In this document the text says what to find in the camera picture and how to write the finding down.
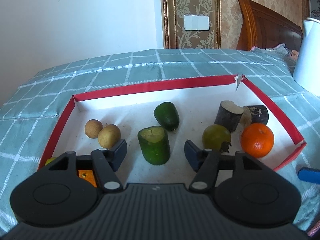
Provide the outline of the large orange mandarin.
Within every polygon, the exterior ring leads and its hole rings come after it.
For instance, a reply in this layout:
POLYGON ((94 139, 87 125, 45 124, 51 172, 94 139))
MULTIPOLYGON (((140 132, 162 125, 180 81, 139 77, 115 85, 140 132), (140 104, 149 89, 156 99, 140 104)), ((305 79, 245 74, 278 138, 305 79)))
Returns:
POLYGON ((78 170, 78 177, 97 187, 97 182, 93 170, 78 170))

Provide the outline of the brown longan with stem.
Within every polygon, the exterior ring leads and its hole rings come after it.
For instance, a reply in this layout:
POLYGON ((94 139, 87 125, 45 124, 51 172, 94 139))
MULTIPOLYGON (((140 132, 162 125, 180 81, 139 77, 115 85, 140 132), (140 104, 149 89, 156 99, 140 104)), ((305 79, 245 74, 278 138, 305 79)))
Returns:
POLYGON ((106 149, 111 149, 120 139, 120 129, 114 124, 106 125, 98 134, 99 145, 106 149))

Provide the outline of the green tomato with stem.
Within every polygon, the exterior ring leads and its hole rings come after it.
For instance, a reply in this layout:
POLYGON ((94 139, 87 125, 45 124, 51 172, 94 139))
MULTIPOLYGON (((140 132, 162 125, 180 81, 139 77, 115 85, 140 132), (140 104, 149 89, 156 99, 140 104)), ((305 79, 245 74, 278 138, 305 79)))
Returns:
POLYGON ((227 128, 213 124, 208 126, 203 132, 203 148, 216 150, 220 153, 229 153, 231 139, 231 134, 227 128))

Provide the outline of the round brown longan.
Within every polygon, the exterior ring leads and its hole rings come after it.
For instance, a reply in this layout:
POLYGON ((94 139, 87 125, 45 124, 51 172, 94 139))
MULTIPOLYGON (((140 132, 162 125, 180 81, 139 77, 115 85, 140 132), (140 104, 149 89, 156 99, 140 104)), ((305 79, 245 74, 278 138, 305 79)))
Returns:
POLYGON ((88 120, 85 124, 85 135, 91 139, 97 139, 99 132, 103 129, 103 124, 96 119, 88 120))

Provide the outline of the cut green cucumber piece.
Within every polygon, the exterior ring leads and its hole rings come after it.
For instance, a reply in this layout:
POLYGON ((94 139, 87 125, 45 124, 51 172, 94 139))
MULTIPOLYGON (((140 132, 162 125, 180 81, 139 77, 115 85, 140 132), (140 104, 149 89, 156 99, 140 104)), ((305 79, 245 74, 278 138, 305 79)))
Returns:
POLYGON ((151 126, 138 132, 139 145, 145 160, 152 165, 163 165, 170 159, 167 131, 162 126, 151 126))

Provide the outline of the dark sugarcane piece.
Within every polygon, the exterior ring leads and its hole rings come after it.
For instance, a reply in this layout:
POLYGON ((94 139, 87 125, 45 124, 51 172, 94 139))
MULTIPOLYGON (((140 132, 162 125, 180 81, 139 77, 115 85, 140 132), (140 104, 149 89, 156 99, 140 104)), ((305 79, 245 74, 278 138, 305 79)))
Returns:
POLYGON ((224 100, 220 102, 214 124, 221 125, 233 133, 244 113, 244 109, 233 101, 224 100))
POLYGON ((243 107, 243 114, 240 119, 240 124, 246 128, 253 123, 267 125, 269 114, 267 107, 264 105, 251 105, 243 107))

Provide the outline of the small orange mandarin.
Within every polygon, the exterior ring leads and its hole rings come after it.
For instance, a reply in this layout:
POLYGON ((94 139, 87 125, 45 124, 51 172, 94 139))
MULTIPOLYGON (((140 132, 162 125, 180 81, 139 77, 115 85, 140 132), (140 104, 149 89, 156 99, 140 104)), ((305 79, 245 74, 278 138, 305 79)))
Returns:
POLYGON ((274 146, 274 134, 265 124, 253 123, 243 130, 240 145, 242 150, 249 155, 263 158, 271 152, 274 146))

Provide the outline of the smooth green tomato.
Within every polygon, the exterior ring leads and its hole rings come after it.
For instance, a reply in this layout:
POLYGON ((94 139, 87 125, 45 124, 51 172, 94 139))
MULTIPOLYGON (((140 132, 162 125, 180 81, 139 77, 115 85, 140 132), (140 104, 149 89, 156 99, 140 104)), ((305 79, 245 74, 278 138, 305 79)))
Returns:
POLYGON ((49 158, 49 159, 46 161, 45 165, 48 165, 49 163, 51 163, 51 162, 54 161, 55 159, 56 159, 56 157, 49 158))

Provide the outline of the whole small green cucumber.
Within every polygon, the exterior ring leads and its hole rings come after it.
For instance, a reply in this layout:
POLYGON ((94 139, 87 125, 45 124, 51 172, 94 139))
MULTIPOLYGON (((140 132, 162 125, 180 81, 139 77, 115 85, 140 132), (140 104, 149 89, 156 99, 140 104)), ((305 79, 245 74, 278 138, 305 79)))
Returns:
POLYGON ((180 124, 180 117, 175 105, 172 102, 163 102, 153 111, 158 123, 167 131, 175 131, 180 124))

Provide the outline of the red cardboard tray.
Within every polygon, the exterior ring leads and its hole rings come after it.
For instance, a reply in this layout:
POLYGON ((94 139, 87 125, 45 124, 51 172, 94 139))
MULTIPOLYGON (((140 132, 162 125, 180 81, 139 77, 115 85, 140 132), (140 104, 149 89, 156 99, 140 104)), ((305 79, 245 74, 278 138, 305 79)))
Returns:
POLYGON ((209 151, 247 152, 273 170, 306 143, 292 121, 244 76, 142 83, 71 97, 40 166, 65 152, 101 151, 122 183, 189 185, 209 151))

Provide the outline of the pink towel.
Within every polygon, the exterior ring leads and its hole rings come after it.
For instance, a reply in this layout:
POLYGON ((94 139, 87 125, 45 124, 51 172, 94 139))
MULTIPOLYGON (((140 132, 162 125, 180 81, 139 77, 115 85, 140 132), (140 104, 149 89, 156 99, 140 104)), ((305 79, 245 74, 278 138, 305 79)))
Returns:
POLYGON ((308 237, 310 239, 319 239, 319 235, 320 235, 320 220, 308 230, 308 237))

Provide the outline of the green plaid bedsheet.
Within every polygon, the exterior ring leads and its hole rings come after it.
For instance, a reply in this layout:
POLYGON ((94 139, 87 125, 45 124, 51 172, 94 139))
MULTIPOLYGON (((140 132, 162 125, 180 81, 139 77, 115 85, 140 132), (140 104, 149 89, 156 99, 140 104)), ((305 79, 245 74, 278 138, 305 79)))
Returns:
POLYGON ((1 106, 1 234, 17 223, 9 197, 32 175, 62 111, 74 94, 189 77, 244 74, 291 119, 306 140, 296 160, 280 170, 301 192, 295 224, 319 220, 319 186, 301 181, 301 167, 319 168, 319 98, 292 77, 288 56, 256 49, 152 49, 84 59, 43 70, 1 106))

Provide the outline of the white electric kettle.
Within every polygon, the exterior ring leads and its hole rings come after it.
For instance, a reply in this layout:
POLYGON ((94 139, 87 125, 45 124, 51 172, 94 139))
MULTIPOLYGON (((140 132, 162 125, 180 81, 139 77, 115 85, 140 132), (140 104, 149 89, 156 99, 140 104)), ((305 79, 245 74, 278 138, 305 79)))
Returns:
POLYGON ((308 17, 304 20, 303 27, 304 37, 293 79, 308 92, 319 96, 319 20, 308 17))

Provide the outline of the pink clothes by headboard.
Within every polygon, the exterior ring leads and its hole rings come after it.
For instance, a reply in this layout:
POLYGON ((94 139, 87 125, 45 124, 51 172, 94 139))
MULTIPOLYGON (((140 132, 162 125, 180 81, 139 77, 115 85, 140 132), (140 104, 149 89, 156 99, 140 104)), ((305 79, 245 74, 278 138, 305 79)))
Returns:
POLYGON ((289 48, 286 47, 286 44, 281 43, 273 48, 258 48, 256 46, 253 46, 250 51, 252 52, 261 52, 264 54, 272 54, 272 55, 280 55, 280 56, 286 56, 290 57, 293 60, 298 60, 299 52, 296 50, 289 50, 289 48))

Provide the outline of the framed wall picture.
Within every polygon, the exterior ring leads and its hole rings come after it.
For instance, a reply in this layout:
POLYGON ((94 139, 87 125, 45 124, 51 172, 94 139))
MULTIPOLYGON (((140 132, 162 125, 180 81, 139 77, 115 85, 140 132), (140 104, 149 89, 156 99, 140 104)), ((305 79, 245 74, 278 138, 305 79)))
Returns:
POLYGON ((309 11, 311 18, 320 20, 320 0, 309 0, 309 11))

